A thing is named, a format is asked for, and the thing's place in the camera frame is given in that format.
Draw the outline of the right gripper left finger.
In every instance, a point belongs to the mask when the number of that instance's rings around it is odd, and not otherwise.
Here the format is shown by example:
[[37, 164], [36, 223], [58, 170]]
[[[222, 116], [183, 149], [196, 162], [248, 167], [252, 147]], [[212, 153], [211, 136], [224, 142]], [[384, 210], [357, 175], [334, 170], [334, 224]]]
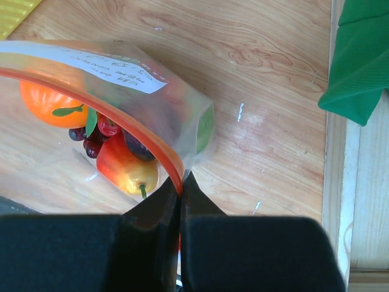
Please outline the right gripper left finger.
[[180, 201], [170, 179], [124, 214], [4, 214], [2, 291], [174, 291]]

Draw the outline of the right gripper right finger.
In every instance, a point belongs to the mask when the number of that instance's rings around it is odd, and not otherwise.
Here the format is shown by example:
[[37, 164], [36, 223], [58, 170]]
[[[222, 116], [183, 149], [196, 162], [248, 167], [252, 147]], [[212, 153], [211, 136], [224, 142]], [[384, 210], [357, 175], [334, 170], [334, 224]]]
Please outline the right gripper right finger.
[[185, 291], [345, 291], [329, 238], [307, 217], [226, 215], [189, 175], [181, 205]]

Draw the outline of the dark mangosteen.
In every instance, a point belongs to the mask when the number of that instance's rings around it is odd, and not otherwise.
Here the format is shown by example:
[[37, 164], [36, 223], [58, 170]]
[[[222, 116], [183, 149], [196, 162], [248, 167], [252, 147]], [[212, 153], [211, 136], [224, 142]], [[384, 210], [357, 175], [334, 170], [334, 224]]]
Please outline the dark mangosteen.
[[136, 139], [131, 133], [126, 130], [122, 130], [125, 138], [125, 144], [129, 151], [141, 161], [153, 161], [155, 160], [154, 155], [149, 149], [144, 146], [138, 139]]

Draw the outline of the purple grape bunch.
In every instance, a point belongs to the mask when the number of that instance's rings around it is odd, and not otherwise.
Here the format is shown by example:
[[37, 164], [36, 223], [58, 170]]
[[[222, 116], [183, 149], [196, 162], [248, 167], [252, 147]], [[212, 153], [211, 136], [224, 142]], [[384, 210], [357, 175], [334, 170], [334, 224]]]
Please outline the purple grape bunch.
[[86, 127], [69, 129], [68, 135], [73, 141], [82, 142], [86, 155], [92, 159], [97, 158], [103, 143], [109, 139], [97, 127], [89, 136], [86, 134]]

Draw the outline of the red lychee with leaves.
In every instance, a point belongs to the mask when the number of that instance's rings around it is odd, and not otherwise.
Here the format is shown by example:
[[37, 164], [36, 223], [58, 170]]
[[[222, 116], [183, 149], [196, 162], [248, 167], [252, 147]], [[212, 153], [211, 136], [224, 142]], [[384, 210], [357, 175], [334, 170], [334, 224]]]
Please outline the red lychee with leaves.
[[115, 136], [121, 128], [106, 116], [94, 111], [84, 104], [73, 107], [54, 108], [49, 115], [52, 125], [67, 129], [85, 127], [86, 137], [92, 136], [97, 127], [102, 135]]

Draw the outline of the green cabbage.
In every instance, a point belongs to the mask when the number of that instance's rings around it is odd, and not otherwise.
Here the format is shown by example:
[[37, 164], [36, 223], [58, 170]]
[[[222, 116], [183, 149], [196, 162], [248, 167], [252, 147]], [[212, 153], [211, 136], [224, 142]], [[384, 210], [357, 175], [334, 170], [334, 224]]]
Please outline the green cabbage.
[[215, 113], [210, 105], [199, 120], [197, 131], [196, 154], [203, 152], [212, 141], [215, 132]]

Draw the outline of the clear zip top bag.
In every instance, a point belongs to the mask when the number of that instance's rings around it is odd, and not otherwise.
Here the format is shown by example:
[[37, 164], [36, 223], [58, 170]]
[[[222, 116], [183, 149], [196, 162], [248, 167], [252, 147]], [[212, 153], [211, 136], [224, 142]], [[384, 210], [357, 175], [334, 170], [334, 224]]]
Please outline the clear zip top bag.
[[[27, 71], [35, 60], [79, 69], [84, 88]], [[21, 80], [78, 100], [146, 146], [159, 166], [157, 187], [146, 196], [168, 179], [181, 191], [191, 168], [212, 146], [213, 139], [196, 154], [199, 120], [212, 100], [132, 44], [3, 40], [1, 194], [40, 211], [124, 210], [143, 197], [127, 195], [102, 175], [69, 129], [32, 114], [19, 92]]]

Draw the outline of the orange persimmon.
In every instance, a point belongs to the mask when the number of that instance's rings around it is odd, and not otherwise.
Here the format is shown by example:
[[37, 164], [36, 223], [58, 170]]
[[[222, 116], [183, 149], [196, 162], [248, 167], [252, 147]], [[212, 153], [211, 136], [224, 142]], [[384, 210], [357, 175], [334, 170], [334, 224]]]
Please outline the orange persimmon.
[[[26, 70], [51, 77], [78, 89], [84, 88], [84, 76], [79, 69], [50, 60], [32, 61]], [[88, 107], [67, 95], [27, 81], [19, 82], [19, 92], [25, 106], [39, 120], [60, 128], [82, 128], [88, 119]]]

